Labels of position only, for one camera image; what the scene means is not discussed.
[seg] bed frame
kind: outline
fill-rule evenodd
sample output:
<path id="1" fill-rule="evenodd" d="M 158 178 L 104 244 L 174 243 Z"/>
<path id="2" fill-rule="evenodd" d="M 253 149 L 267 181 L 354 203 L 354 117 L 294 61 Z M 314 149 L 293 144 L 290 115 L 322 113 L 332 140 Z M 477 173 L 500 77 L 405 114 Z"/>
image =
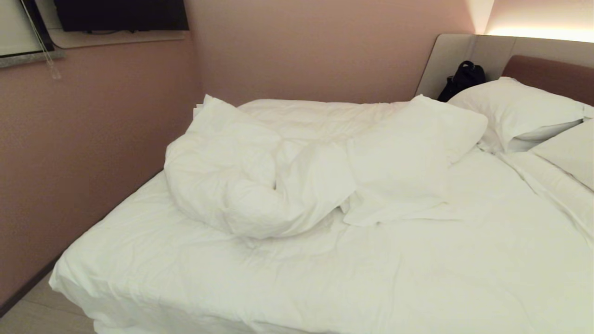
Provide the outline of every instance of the bed frame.
<path id="1" fill-rule="evenodd" d="M 503 76 L 594 106 L 594 68 L 516 55 Z"/>

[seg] black backpack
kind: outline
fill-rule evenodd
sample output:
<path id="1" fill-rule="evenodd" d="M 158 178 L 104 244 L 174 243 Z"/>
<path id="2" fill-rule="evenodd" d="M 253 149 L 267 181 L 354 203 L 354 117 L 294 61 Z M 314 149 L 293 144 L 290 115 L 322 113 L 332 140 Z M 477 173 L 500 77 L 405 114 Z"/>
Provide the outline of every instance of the black backpack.
<path id="1" fill-rule="evenodd" d="M 460 64 L 456 74 L 447 78 L 447 84 L 438 101 L 448 102 L 454 95 L 464 89 L 486 82 L 485 71 L 482 67 L 475 65 L 472 61 L 465 61 Z"/>

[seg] wrinkled sheet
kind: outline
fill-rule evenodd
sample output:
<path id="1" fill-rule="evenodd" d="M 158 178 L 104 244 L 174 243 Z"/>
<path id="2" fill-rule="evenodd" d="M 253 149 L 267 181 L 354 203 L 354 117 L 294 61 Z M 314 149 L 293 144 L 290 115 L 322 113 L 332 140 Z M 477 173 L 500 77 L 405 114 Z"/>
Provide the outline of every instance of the wrinkled sheet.
<path id="1" fill-rule="evenodd" d="M 259 241 L 190 221 L 159 174 L 50 284 L 100 334 L 591 334 L 592 253 L 568 217 L 478 149 L 448 181 L 462 220 L 361 228 L 337 209 Z"/>

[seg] wall light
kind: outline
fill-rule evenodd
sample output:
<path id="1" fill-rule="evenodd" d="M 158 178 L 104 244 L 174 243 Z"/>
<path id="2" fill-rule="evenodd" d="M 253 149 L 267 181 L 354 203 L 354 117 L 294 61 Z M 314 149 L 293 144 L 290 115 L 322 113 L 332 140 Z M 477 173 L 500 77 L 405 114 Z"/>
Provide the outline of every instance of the wall light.
<path id="1" fill-rule="evenodd" d="M 575 40 L 594 43 L 594 29 L 495 28 L 488 35 Z"/>

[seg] wall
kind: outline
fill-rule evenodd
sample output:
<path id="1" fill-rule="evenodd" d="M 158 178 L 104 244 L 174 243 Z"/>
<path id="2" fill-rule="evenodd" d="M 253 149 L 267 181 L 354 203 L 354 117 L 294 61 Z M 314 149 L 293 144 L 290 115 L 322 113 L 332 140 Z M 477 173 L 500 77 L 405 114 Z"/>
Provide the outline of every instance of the wall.
<path id="1" fill-rule="evenodd" d="M 192 41 L 0 70 L 0 305 L 162 168 L 202 98 Z"/>
<path id="2" fill-rule="evenodd" d="M 475 34 L 484 34 L 495 0 L 466 0 Z"/>
<path id="3" fill-rule="evenodd" d="M 187 8 L 206 93 L 236 105 L 409 100 L 437 36 L 475 32 L 465 0 L 190 0 Z"/>
<path id="4" fill-rule="evenodd" d="M 486 31 L 594 42 L 594 0 L 496 0 Z"/>

